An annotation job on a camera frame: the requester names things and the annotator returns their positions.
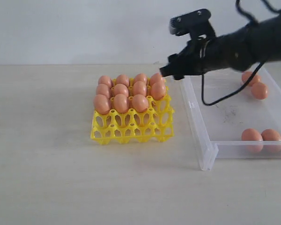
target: white background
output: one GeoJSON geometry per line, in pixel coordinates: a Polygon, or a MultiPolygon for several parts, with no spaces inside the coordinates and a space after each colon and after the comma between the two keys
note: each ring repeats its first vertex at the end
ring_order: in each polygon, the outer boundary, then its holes
{"type": "MultiPolygon", "coordinates": [[[[273,16],[260,0],[242,5],[273,16]]],[[[0,0],[0,64],[164,63],[188,39],[169,34],[169,19],[200,8],[217,35],[246,24],[234,0],[0,0]]]]}

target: brown egg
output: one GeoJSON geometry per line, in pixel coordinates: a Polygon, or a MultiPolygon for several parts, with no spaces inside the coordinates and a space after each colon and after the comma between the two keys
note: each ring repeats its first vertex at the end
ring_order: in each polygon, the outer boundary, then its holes
{"type": "Polygon", "coordinates": [[[99,84],[96,88],[96,95],[105,95],[108,99],[111,98],[111,90],[106,84],[99,84]]]}
{"type": "Polygon", "coordinates": [[[126,97],[129,97],[128,88],[121,83],[116,84],[116,86],[113,88],[113,95],[116,96],[118,94],[123,94],[126,97]]]}
{"type": "Polygon", "coordinates": [[[109,76],[101,76],[98,80],[98,84],[106,84],[109,88],[113,87],[112,80],[109,76]]]}
{"type": "MultiPolygon", "coordinates": [[[[261,134],[253,129],[253,128],[249,128],[243,131],[242,133],[242,141],[254,141],[254,142],[261,142],[263,141],[261,134]]],[[[247,146],[247,149],[251,152],[251,153],[259,153],[262,151],[263,149],[263,145],[250,145],[247,146]]]]}
{"type": "MultiPolygon", "coordinates": [[[[273,129],[264,130],[261,133],[261,136],[264,141],[281,142],[281,135],[273,129]]],[[[265,146],[265,148],[268,152],[277,153],[281,150],[281,145],[268,145],[268,146],[265,146]]]]}
{"type": "Polygon", "coordinates": [[[154,83],[150,90],[150,95],[154,100],[160,100],[166,95],[166,87],[164,81],[158,81],[154,83]]]}
{"type": "Polygon", "coordinates": [[[149,85],[153,86],[153,84],[155,84],[155,83],[157,83],[159,81],[163,81],[164,82],[163,76],[161,76],[160,73],[156,73],[156,74],[151,76],[150,81],[149,81],[149,85]]]}
{"type": "Polygon", "coordinates": [[[263,100],[268,96],[268,88],[264,83],[258,82],[253,84],[251,93],[256,99],[263,100]]]}
{"type": "Polygon", "coordinates": [[[125,74],[121,74],[116,78],[116,84],[121,83],[126,87],[129,87],[129,77],[125,74]]]}
{"type": "Polygon", "coordinates": [[[114,97],[113,106],[118,113],[126,113],[129,109],[129,99],[126,95],[117,94],[114,97]]]}
{"type": "Polygon", "coordinates": [[[149,108],[149,102],[143,95],[135,95],[132,98],[132,107],[138,112],[143,113],[149,108]]]}
{"type": "Polygon", "coordinates": [[[147,95],[147,86],[142,81],[137,81],[132,88],[132,95],[134,96],[138,94],[143,96],[147,95]]]}
{"type": "MultiPolygon", "coordinates": [[[[251,71],[247,71],[247,72],[244,72],[242,74],[242,81],[243,81],[243,83],[246,82],[249,79],[249,77],[251,76],[252,73],[253,72],[251,72],[251,71]]],[[[261,76],[256,74],[254,76],[254,78],[251,80],[251,82],[248,84],[248,86],[252,86],[253,84],[258,83],[260,81],[261,81],[261,76]]]]}
{"type": "Polygon", "coordinates": [[[96,95],[93,103],[95,110],[101,115],[108,114],[111,109],[111,102],[105,95],[96,95]]]}
{"type": "Polygon", "coordinates": [[[137,74],[136,77],[133,79],[133,84],[135,84],[138,81],[142,81],[147,85],[147,75],[145,74],[137,74]]]}

